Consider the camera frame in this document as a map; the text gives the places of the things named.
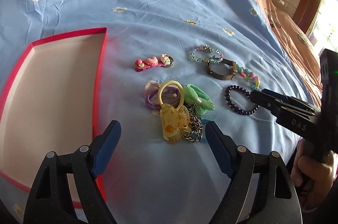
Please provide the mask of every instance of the metal screw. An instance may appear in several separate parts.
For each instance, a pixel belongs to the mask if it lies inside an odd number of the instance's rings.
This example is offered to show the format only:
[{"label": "metal screw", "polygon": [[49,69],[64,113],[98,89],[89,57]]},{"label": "metal screw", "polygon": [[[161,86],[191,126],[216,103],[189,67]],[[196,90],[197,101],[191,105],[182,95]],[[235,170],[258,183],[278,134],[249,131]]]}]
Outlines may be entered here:
[{"label": "metal screw", "polygon": [[238,150],[239,152],[244,153],[244,152],[246,152],[246,147],[244,147],[244,146],[238,146],[238,147],[237,147],[237,150]]},{"label": "metal screw", "polygon": [[49,153],[47,153],[47,158],[53,158],[55,155],[55,153],[53,151],[50,151]]},{"label": "metal screw", "polygon": [[89,150],[89,147],[88,146],[82,146],[81,148],[80,148],[80,152],[82,152],[82,153],[85,153],[86,151],[88,151]]},{"label": "metal screw", "polygon": [[272,155],[274,158],[280,157],[279,153],[276,152],[276,151],[271,152],[271,155]]}]

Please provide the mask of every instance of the purple hair tie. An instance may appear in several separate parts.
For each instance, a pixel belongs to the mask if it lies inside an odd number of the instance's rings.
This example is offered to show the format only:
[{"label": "purple hair tie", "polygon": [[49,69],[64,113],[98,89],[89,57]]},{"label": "purple hair tie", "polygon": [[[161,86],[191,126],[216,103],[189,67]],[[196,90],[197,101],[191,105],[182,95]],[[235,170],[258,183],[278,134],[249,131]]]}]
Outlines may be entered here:
[{"label": "purple hair tie", "polygon": [[[180,91],[177,87],[171,87],[171,86],[167,86],[164,91],[163,91],[164,95],[168,95],[168,94],[176,94],[176,97],[172,98],[169,102],[167,102],[167,104],[170,104],[174,107],[177,107],[180,103]],[[158,89],[155,89],[149,93],[146,94],[145,96],[145,103],[146,106],[152,110],[160,110],[161,106],[160,104],[157,103],[152,103],[151,100],[156,98],[158,95]]]}]

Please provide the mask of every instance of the orange blanket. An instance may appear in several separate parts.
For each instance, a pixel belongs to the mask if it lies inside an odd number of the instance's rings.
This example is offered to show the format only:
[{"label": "orange blanket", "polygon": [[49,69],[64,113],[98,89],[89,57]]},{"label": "orange blanket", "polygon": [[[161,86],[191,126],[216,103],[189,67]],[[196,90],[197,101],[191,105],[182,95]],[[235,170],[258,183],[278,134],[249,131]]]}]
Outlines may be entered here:
[{"label": "orange blanket", "polygon": [[256,1],[306,85],[315,105],[320,108],[322,97],[320,63],[311,42],[290,16],[276,8],[271,0]]}]

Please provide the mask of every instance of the blue bed sheet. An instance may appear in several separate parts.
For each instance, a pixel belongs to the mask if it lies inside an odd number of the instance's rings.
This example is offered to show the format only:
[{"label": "blue bed sheet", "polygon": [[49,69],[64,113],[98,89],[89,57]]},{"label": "blue bed sheet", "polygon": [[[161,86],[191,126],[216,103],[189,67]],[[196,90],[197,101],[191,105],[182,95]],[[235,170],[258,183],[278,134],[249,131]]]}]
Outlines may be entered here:
[{"label": "blue bed sheet", "polygon": [[[214,120],[236,144],[255,153],[275,150],[289,160],[299,136],[276,124],[263,108],[240,116],[226,105],[224,88],[238,84],[249,89],[249,82],[239,75],[233,81],[214,79],[204,64],[187,55],[208,44],[253,70],[261,88],[312,102],[255,0],[0,0],[0,90],[29,43],[90,27],[109,29],[100,82],[100,128],[112,119],[122,126],[104,174],[108,206],[118,223],[208,223],[229,184],[207,143],[164,141],[159,116],[144,104],[148,80],[195,84],[215,103],[215,111],[204,117]],[[134,71],[136,59],[162,53],[175,59],[173,67]],[[239,94],[233,100],[252,107]],[[6,191],[14,194],[11,186],[1,187],[2,196]],[[16,195],[8,203],[24,204],[26,195],[18,190]],[[253,186],[243,216],[254,195]]]}]

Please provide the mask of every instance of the mint green ribbon bow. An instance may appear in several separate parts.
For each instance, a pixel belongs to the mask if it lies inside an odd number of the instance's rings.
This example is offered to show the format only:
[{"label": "mint green ribbon bow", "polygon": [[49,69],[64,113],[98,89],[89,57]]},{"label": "mint green ribbon bow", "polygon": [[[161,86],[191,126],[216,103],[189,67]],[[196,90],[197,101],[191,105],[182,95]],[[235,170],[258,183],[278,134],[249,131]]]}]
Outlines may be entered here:
[{"label": "mint green ribbon bow", "polygon": [[189,104],[197,104],[196,113],[199,116],[205,114],[208,110],[213,111],[215,109],[214,103],[210,97],[201,89],[193,84],[187,84],[184,89],[184,101]]}]

